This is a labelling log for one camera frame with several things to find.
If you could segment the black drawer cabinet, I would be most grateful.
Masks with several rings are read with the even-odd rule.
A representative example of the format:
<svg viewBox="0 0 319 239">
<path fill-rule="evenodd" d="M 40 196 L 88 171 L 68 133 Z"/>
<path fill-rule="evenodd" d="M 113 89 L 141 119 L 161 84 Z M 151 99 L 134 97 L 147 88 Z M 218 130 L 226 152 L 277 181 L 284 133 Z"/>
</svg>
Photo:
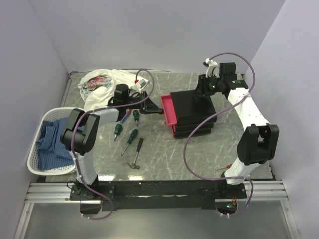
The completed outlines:
<svg viewBox="0 0 319 239">
<path fill-rule="evenodd" d="M 170 93 L 176 123 L 172 125 L 173 137 L 187 138 L 205 119 L 216 113 L 209 96 L 198 96 L 193 90 Z"/>
</svg>

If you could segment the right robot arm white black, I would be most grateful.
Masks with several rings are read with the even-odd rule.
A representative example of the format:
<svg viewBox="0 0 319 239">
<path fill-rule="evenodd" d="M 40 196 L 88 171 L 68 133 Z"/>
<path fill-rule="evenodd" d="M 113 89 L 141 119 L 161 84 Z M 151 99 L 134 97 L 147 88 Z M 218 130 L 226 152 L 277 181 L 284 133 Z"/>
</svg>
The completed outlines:
<svg viewBox="0 0 319 239">
<path fill-rule="evenodd" d="M 222 93 L 234 106 L 244 129 L 237 145 L 237 158 L 223 174 L 226 181 L 218 186 L 219 195 L 228 199 L 235 194 L 235 185 L 243 183 L 255 168 L 274 158 L 280 130 L 261 114 L 247 83 L 237 78 L 234 62 L 218 64 L 206 59 L 204 66 L 206 73 L 199 76 L 194 95 L 208 97 Z"/>
</svg>

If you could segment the black handled hammer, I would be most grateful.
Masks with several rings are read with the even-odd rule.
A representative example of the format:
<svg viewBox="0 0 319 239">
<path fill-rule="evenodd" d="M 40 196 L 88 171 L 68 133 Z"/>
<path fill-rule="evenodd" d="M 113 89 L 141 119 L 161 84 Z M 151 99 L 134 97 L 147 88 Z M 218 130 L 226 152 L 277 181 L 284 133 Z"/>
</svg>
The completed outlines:
<svg viewBox="0 0 319 239">
<path fill-rule="evenodd" d="M 140 152 L 140 149 L 141 149 L 141 147 L 142 147 L 142 145 L 143 145 L 143 142 L 144 142 L 144 139 L 143 138 L 140 138 L 139 139 L 139 142 L 138 142 L 138 146 L 137 146 L 137 150 L 136 150 L 136 155 L 135 155 L 135 158 L 134 158 L 134 160 L 133 160 L 133 163 L 127 163 L 128 164 L 128 166 L 131 168 L 131 169 L 137 169 L 137 170 L 139 170 L 139 166 L 138 165 L 136 165 L 136 162 L 137 162 L 137 159 L 138 159 L 138 155 L 139 155 L 139 152 Z"/>
</svg>

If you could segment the pink top drawer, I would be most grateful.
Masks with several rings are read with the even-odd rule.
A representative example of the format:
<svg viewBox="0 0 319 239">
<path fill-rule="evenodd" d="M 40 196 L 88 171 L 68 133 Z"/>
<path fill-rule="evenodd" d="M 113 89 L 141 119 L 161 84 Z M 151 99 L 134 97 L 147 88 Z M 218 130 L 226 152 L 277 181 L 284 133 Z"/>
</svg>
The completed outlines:
<svg viewBox="0 0 319 239">
<path fill-rule="evenodd" d="M 165 123 L 167 126 L 173 126 L 177 124 L 177 118 L 175 114 L 174 104 L 171 95 L 163 95 L 160 97 L 161 105 L 163 108 L 163 114 Z"/>
</svg>

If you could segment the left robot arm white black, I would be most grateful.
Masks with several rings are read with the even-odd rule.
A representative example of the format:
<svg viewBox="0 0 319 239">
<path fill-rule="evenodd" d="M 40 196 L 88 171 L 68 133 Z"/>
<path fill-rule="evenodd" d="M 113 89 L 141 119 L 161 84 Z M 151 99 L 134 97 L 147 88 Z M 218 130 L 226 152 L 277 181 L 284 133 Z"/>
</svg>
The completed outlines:
<svg viewBox="0 0 319 239">
<path fill-rule="evenodd" d="M 94 200 L 99 194 L 99 187 L 93 184 L 97 179 L 97 173 L 90 152 L 94 147 L 98 128 L 107 123 L 120 121 L 128 109 L 138 110 L 145 115 L 164 113 L 145 91 L 139 96 L 130 96 L 130 89 L 126 84 L 115 87 L 114 96 L 105 107 L 88 112 L 74 108 L 70 113 L 60 141 L 73 158 L 77 181 L 85 184 L 81 194 L 87 200 Z"/>
</svg>

